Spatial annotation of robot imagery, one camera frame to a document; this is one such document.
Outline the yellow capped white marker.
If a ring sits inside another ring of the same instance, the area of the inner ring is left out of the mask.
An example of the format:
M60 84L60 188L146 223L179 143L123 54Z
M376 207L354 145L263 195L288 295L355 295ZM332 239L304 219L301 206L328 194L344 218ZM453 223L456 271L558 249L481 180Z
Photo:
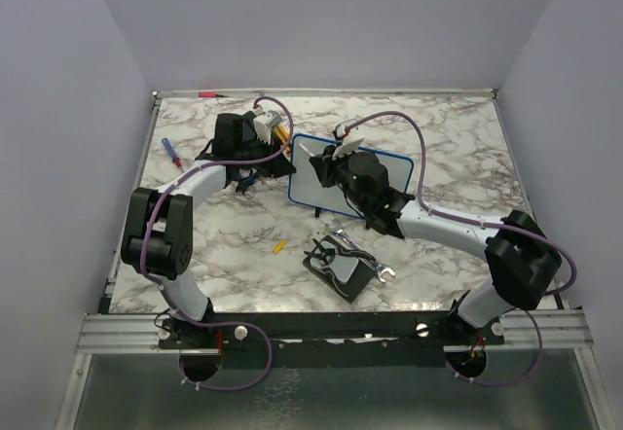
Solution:
M315 157L316 153L310 150L307 146L305 146L302 142L298 143L299 148L306 153L310 158Z

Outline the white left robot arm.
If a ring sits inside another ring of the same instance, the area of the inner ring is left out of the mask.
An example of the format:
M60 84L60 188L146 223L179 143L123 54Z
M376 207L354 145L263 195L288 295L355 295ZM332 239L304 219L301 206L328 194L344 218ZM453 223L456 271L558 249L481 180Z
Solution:
M156 189L138 187L129 200L121 244L122 262L151 281L174 317L181 335L201 347L214 338L214 312L194 276L194 211L235 183L246 189L249 177L280 178L296 172L278 136L276 111L255 107L244 114L217 116L214 136L180 176Z

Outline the blue framed whiteboard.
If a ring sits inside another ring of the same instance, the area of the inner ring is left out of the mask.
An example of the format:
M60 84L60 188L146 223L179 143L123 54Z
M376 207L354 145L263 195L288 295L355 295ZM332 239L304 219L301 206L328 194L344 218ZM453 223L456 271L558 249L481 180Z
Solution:
M362 216L358 216L348 206L344 194L338 187L325 189L320 186L309 163L309 156L299 148L299 142L317 155L321 154L327 145L337 145L335 140L309 134L297 133L293 136L291 163L296 167L296 172L289 176L289 199L294 203L363 220ZM369 147L359 147L356 151L374 154L388 171L389 185L404 193L409 190L415 169L415 162L412 158Z

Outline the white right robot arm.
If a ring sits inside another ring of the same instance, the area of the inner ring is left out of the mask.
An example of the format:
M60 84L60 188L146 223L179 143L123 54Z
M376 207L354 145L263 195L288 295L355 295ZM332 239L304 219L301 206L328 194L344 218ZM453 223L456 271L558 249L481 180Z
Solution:
M367 226L382 235L432 241L487 263L491 279L455 301L449 336L469 343L494 318L512 309L533 310L547 296L562 263L531 216L513 210L501 218L476 217L427 205L421 196L391 187L387 168L372 152L339 158L336 148L311 154L321 187L338 188Z

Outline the yellow marker cap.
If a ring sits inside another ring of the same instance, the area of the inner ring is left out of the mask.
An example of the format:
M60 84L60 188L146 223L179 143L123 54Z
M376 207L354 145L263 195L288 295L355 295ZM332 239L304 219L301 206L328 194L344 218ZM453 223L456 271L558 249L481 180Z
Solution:
M281 240L281 241L280 241L280 242L279 242L279 243L275 246L275 248L274 248L274 253L275 253L275 254L278 254L278 253L279 253L279 252L280 252L280 251L284 248L284 246L286 245L286 243L287 243L287 241L286 241L285 239L284 239L284 240Z

